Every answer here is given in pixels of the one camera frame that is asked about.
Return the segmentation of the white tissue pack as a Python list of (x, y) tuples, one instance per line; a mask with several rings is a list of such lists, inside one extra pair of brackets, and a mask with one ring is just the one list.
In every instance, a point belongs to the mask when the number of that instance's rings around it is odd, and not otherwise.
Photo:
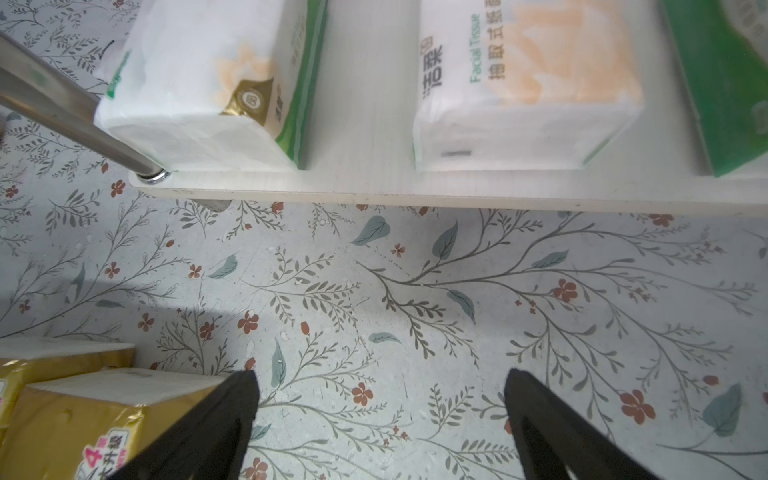
[(423, 1), (423, 172), (577, 170), (640, 116), (615, 1)]
[(95, 125), (162, 168), (294, 171), (324, 1), (145, 1)]
[(704, 153), (716, 178), (767, 177), (767, 3), (662, 1)]

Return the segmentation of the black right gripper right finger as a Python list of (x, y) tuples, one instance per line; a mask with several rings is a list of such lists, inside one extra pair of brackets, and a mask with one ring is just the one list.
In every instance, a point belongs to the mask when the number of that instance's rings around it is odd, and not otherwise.
[(527, 479), (656, 477), (527, 371), (509, 371), (504, 404)]

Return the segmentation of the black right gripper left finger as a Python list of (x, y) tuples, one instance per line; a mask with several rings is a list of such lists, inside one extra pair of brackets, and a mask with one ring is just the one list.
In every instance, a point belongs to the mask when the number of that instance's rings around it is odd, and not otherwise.
[(237, 371), (113, 479), (238, 479), (260, 400), (256, 374)]

